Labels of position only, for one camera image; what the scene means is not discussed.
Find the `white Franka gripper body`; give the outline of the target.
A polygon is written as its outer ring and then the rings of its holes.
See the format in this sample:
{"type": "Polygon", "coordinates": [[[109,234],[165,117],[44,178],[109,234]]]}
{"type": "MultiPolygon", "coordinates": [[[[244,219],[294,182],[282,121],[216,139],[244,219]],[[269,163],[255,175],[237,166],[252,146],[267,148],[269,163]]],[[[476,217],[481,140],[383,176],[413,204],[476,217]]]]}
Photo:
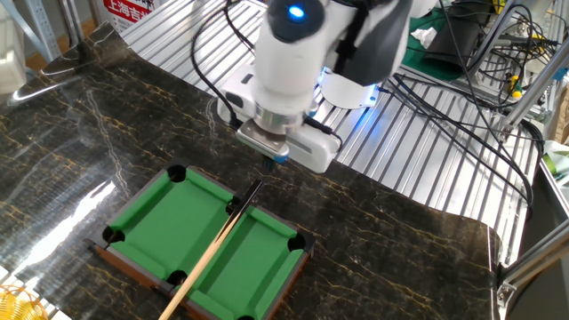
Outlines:
{"type": "Polygon", "coordinates": [[[236,130],[236,138],[277,163],[293,160],[313,172],[325,172],[341,146],[340,140],[309,124],[285,128],[280,133],[261,128],[254,122],[262,113],[253,98],[256,84],[253,66],[245,65],[220,88],[236,118],[242,122],[236,130]]]}

